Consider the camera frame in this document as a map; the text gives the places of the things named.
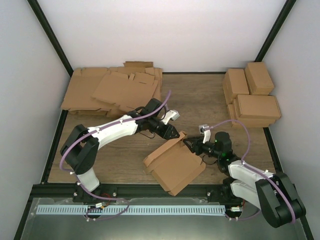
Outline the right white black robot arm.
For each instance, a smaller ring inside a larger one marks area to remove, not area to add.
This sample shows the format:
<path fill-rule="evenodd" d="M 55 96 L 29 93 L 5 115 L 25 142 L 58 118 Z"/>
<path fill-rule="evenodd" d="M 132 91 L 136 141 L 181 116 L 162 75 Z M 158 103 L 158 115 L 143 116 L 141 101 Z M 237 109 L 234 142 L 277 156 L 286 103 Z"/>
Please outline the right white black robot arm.
<path fill-rule="evenodd" d="M 227 132 L 217 132 L 214 141 L 203 135 L 188 137 L 183 142 L 193 154 L 216 159 L 218 169 L 227 175 L 222 188 L 225 200 L 241 198 L 251 203 L 274 228 L 306 215 L 306 207 L 290 178 L 283 172 L 260 170 L 241 161 L 233 152 Z"/>

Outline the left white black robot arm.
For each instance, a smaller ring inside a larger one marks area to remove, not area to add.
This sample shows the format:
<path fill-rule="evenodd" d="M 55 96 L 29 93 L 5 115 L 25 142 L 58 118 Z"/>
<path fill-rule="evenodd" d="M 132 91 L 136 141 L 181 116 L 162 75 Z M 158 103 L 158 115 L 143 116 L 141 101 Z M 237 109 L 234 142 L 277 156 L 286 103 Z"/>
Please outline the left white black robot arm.
<path fill-rule="evenodd" d="M 143 131 L 154 133 L 165 140 L 179 138 L 179 132 L 169 123 L 179 116 L 178 111 L 168 110 L 165 102 L 152 98 L 146 106 L 137 107 L 117 120 L 94 127 L 79 124 L 60 149 L 60 166 L 66 162 L 71 167 L 69 172 L 85 188 L 85 197 L 91 202 L 97 202 L 102 196 L 100 181 L 93 169 L 98 150 L 120 138 Z"/>

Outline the cardboard box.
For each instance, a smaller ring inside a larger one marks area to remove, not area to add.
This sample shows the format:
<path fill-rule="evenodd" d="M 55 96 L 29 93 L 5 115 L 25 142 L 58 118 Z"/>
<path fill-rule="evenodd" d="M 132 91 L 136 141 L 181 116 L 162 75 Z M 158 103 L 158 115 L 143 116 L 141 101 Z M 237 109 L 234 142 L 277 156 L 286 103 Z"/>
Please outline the cardboard box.
<path fill-rule="evenodd" d="M 187 133 L 170 139 L 150 153 L 144 160 L 144 172 L 150 174 L 165 192 L 176 196 L 205 169 L 201 157 L 192 153 L 184 144 Z"/>

